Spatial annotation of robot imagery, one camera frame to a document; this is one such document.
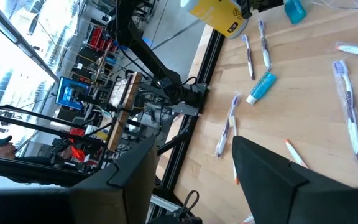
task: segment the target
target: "floor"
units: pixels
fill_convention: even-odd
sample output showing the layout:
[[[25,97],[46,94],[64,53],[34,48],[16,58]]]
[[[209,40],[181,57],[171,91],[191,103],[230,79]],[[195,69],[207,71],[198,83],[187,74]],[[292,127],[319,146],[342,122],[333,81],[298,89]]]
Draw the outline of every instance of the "floor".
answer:
[[[154,53],[170,70],[176,71],[182,81],[188,77],[191,64],[197,51],[201,35],[204,31],[205,23],[199,21],[190,13],[180,8],[180,1],[159,0],[154,9],[154,15],[146,25],[143,39],[149,44],[151,48],[157,47]],[[181,34],[172,38],[168,42],[160,45],[167,39],[181,32]],[[132,59],[137,59],[131,50],[127,51],[128,56]],[[140,61],[138,63],[143,69],[150,73],[147,67]],[[122,55],[122,58],[117,61],[117,64],[133,71],[140,71],[140,69],[130,62],[128,58]],[[114,71],[120,70],[120,66],[115,66]],[[123,76],[124,72],[117,72],[115,75]],[[162,118],[162,133],[157,138],[157,145],[165,143],[167,138],[173,116],[163,115],[158,110],[155,110],[155,117],[157,120]],[[156,128],[146,128],[143,135],[150,136],[156,133]]]

